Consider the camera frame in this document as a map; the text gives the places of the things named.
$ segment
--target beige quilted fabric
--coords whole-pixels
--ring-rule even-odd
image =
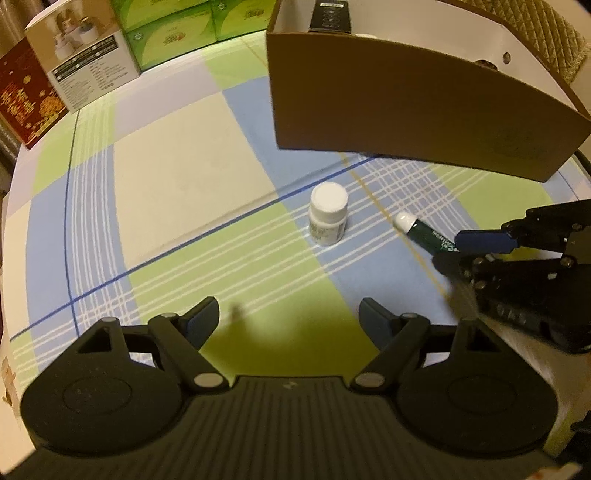
[[[515,27],[567,83],[573,81],[591,51],[591,44],[544,0],[462,1]]]

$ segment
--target white tube cap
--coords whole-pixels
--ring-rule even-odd
[[[408,233],[416,221],[417,216],[408,212],[398,212],[396,217],[394,217],[394,225],[404,233]]]

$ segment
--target table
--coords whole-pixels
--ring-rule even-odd
[[[208,295],[222,314],[202,352],[230,379],[350,380],[385,341],[359,326],[363,297],[433,323],[475,314],[466,287],[451,296],[429,256],[393,229],[400,209],[453,238],[498,228],[529,207],[591,197],[573,160],[540,184],[400,158],[279,150],[267,74],[264,33],[213,45],[68,114],[20,152],[4,251],[19,391],[101,317],[145,323]],[[307,204],[329,179],[347,188],[350,216],[345,238],[325,248],[307,233]],[[518,347],[533,342],[535,363],[534,340],[506,335]],[[589,369],[570,375],[569,395],[579,396]],[[573,415],[571,400],[560,402],[549,451],[565,442]]]

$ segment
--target brown cardboard box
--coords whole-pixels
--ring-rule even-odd
[[[278,0],[267,29],[280,148],[546,181],[591,132],[569,86],[493,15],[454,0],[350,0],[346,35],[308,33],[313,7]]]

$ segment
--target cardboard box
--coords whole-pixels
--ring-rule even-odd
[[[215,43],[209,3],[169,15],[127,34],[141,70]]]
[[[139,76],[109,0],[58,0],[25,33],[72,112]]]
[[[0,59],[0,117],[27,148],[68,113],[23,38]]]
[[[267,29],[280,148],[546,181],[591,132],[569,86],[492,14],[455,0],[350,1],[347,35],[308,33],[313,8],[278,0]]]

